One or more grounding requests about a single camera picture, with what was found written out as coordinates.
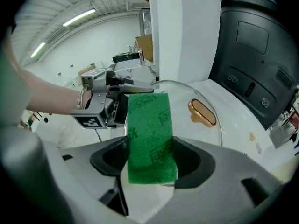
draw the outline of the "fluorescent light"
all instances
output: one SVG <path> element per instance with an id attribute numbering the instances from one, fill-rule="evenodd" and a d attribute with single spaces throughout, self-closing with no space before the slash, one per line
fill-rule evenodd
<path id="1" fill-rule="evenodd" d="M 66 23 L 64 23 L 63 26 L 66 27 L 66 26 L 70 25 L 71 23 L 73 23 L 74 21 L 76 21 L 76 20 L 78 20 L 78 19 L 80 19 L 80 18 L 82 18 L 82 17 L 84 17 L 84 16 L 86 16 L 90 13 L 94 13 L 94 12 L 95 12 L 95 9 L 91 9 L 91 10 L 88 10 L 87 12 L 81 13 L 80 15 L 78 15 L 78 16 L 70 19 Z"/>
<path id="2" fill-rule="evenodd" d="M 43 46 L 45 45 L 46 43 L 42 42 L 41 44 L 39 44 L 39 46 L 36 48 L 36 50 L 32 53 L 31 55 L 31 58 L 33 58 L 41 48 L 43 48 Z"/>

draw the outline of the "black slot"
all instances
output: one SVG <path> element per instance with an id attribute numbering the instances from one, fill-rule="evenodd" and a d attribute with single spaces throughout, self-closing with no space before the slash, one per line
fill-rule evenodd
<path id="1" fill-rule="evenodd" d="M 214 173 L 215 160 L 211 154 L 178 137 L 173 137 L 171 145 L 173 159 L 178 168 L 175 189 L 197 188 Z"/>
<path id="2" fill-rule="evenodd" d="M 107 207 L 111 208 L 112 210 L 122 214 L 123 216 L 128 216 L 129 210 L 125 196 L 123 194 L 121 181 L 119 177 L 116 178 L 115 184 L 116 185 L 114 189 L 110 189 L 108 192 L 106 192 L 99 199 L 99 201 L 105 204 Z"/>
<path id="3" fill-rule="evenodd" d="M 126 81 L 127 84 L 132 84 L 132 85 L 134 85 L 134 81 L 133 81 L 133 80 L 125 79 L 125 81 Z"/>
<path id="4" fill-rule="evenodd" d="M 124 124 L 128 113 L 129 97 L 126 95 L 121 95 L 120 97 L 114 122 L 117 124 Z"/>
<path id="5" fill-rule="evenodd" d="M 255 206 L 262 203 L 268 197 L 269 194 L 256 179 L 248 178 L 241 182 Z"/>
<path id="6" fill-rule="evenodd" d="M 67 161 L 67 160 L 72 159 L 72 158 L 73 158 L 73 156 L 71 156 L 71 155 L 69 155 L 69 154 L 66 154 L 66 155 L 63 155 L 63 156 L 62 156 L 62 159 L 63 159 L 64 161 Z"/>
<path id="7" fill-rule="evenodd" d="M 251 95 L 255 86 L 256 86 L 256 83 L 254 83 L 254 82 L 250 83 L 250 86 L 248 87 L 248 89 L 245 92 L 245 95 L 244 95 L 245 98 L 248 98 Z"/>
<path id="8" fill-rule="evenodd" d="M 283 85 L 285 85 L 288 89 L 291 88 L 293 82 L 290 78 L 288 78 L 281 70 L 278 70 L 276 73 L 276 78 L 279 80 Z"/>

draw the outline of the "person's arm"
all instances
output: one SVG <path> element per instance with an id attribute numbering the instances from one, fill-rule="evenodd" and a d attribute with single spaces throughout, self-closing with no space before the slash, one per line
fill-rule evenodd
<path id="1" fill-rule="evenodd" d="M 32 98 L 27 107 L 28 110 L 43 113 L 71 114 L 71 111 L 77 108 L 78 91 L 48 83 L 19 66 L 13 53 L 10 31 L 8 31 L 4 40 L 4 51 L 13 68 L 32 90 Z M 83 107 L 86 106 L 90 98 L 91 92 L 85 92 L 83 95 Z"/>

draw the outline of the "white pillar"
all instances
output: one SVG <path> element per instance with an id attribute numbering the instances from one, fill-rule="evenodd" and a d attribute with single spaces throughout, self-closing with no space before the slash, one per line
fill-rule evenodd
<path id="1" fill-rule="evenodd" d="M 151 32 L 153 37 L 153 53 L 154 64 L 157 71 L 157 76 L 160 75 L 160 52 L 159 52 L 159 19 L 158 19 L 158 3 L 157 0 L 149 0 L 150 17 L 151 17 Z"/>
<path id="2" fill-rule="evenodd" d="M 208 79 L 218 42 L 219 0 L 157 0 L 158 22 L 154 3 L 151 0 L 152 22 L 158 23 L 153 39 L 159 39 L 160 79 Z"/>

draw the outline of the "black panel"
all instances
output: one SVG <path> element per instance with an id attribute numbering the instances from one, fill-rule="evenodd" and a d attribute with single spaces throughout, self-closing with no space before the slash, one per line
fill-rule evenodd
<path id="1" fill-rule="evenodd" d="M 271 1 L 222 0 L 209 76 L 241 100 L 265 129 L 287 107 L 299 80 L 298 48 L 280 18 Z"/>
<path id="2" fill-rule="evenodd" d="M 125 84 L 125 79 L 124 78 L 120 78 L 120 84 Z"/>
<path id="3" fill-rule="evenodd" d="M 261 204 L 269 196 L 256 179 L 248 178 L 241 182 L 255 206 Z"/>
<path id="4" fill-rule="evenodd" d="M 276 78 L 286 86 L 286 88 L 290 89 L 293 85 L 293 82 L 290 78 L 288 78 L 281 70 L 278 70 L 276 73 Z"/>
<path id="5" fill-rule="evenodd" d="M 71 155 L 69 155 L 69 154 L 67 154 L 67 155 L 63 155 L 63 156 L 62 156 L 62 159 L 63 159 L 64 161 L 67 161 L 67 160 L 72 159 L 72 158 L 73 158 L 73 156 L 71 156 Z"/>
<path id="6" fill-rule="evenodd" d="M 90 163 L 103 175 L 120 176 L 129 157 L 128 137 L 100 149 L 90 157 Z"/>
<path id="7" fill-rule="evenodd" d="M 263 28 L 241 21 L 238 24 L 237 42 L 261 54 L 265 54 L 268 32 Z"/>
<path id="8" fill-rule="evenodd" d="M 133 80 L 125 79 L 125 81 L 126 81 L 127 84 L 134 85 L 134 81 Z"/>
<path id="9" fill-rule="evenodd" d="M 124 124 L 126 121 L 127 113 L 128 113 L 128 102 L 129 97 L 126 95 L 122 95 L 121 100 L 118 104 L 116 116 L 115 116 L 115 123 Z"/>
<path id="10" fill-rule="evenodd" d="M 110 82 L 110 86 L 118 86 L 120 83 L 120 80 L 118 78 L 112 78 L 111 82 Z"/>
<path id="11" fill-rule="evenodd" d="M 99 199 L 99 201 L 124 216 L 129 215 L 119 177 L 117 177 L 115 180 L 114 189 L 110 189 Z"/>

